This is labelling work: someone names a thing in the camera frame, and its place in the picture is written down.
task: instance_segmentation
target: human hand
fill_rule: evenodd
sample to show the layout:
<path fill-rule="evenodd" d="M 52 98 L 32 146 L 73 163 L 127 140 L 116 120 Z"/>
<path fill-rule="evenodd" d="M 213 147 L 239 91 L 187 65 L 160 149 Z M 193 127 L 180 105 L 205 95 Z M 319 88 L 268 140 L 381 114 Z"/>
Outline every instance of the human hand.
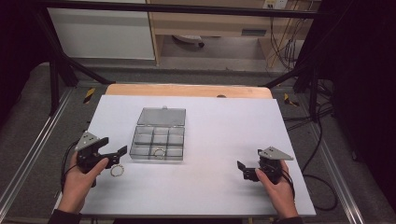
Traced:
<path fill-rule="evenodd" d="M 87 174 L 83 174 L 77 166 L 77 152 L 70 161 L 70 167 L 64 183 L 64 193 L 58 210 L 66 213 L 78 214 L 84 206 L 85 197 L 91 189 L 95 178 L 106 168 L 108 158 L 99 161 Z"/>
<path fill-rule="evenodd" d="M 284 161 L 280 161 L 280 164 L 282 170 L 289 173 L 288 165 Z M 294 204 L 293 193 L 285 177 L 282 176 L 277 184 L 273 184 L 262 170 L 256 169 L 256 175 L 267 190 L 279 219 L 297 217 L 298 213 Z"/>

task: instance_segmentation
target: white tabletop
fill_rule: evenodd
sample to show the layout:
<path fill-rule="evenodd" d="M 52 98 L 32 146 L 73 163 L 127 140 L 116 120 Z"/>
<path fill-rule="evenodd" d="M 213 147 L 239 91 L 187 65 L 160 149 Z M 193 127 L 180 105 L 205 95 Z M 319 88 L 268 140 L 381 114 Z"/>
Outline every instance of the white tabletop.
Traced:
<path fill-rule="evenodd" d="M 184 160 L 136 162 L 129 156 L 143 107 L 185 108 Z M 260 182 L 244 180 L 236 161 L 258 167 L 257 149 L 269 146 L 295 158 L 276 100 L 103 95 L 90 133 L 123 146 L 122 176 L 104 170 L 81 211 L 96 217 L 256 217 L 274 215 Z M 297 160 L 287 161 L 301 216 L 315 215 Z"/>

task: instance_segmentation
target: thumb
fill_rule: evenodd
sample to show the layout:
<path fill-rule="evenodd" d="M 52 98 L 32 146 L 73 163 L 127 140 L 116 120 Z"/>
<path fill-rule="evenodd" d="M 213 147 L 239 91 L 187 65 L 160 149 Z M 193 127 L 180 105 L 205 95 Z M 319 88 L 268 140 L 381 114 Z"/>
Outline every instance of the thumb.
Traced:
<path fill-rule="evenodd" d="M 87 175 L 92 178 L 96 178 L 103 170 L 105 170 L 108 164 L 108 158 L 100 160 L 88 173 Z"/>
<path fill-rule="evenodd" d="M 264 187 L 268 190 L 270 189 L 274 184 L 271 182 L 271 180 L 268 178 L 268 176 L 259 168 L 255 169 L 257 177 L 260 179 Z"/>

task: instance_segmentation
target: transparent compartment box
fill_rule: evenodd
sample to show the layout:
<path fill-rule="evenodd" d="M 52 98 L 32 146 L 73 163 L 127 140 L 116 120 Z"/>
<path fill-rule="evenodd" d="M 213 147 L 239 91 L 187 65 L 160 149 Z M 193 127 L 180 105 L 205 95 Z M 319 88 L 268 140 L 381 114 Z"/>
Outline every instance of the transparent compartment box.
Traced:
<path fill-rule="evenodd" d="M 143 108 L 134 130 L 133 160 L 182 161 L 185 109 Z"/>

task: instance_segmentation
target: sleeve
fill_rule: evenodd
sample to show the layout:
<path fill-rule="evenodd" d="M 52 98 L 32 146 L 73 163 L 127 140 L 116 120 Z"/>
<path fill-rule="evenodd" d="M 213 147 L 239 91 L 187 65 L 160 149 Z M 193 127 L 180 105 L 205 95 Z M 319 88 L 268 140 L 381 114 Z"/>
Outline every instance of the sleeve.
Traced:
<path fill-rule="evenodd" d="M 80 220 L 81 214 L 76 215 L 55 209 L 49 218 L 48 224 L 78 224 Z"/>
<path fill-rule="evenodd" d="M 304 224 L 301 217 L 289 217 L 281 220 L 277 220 L 274 224 Z"/>

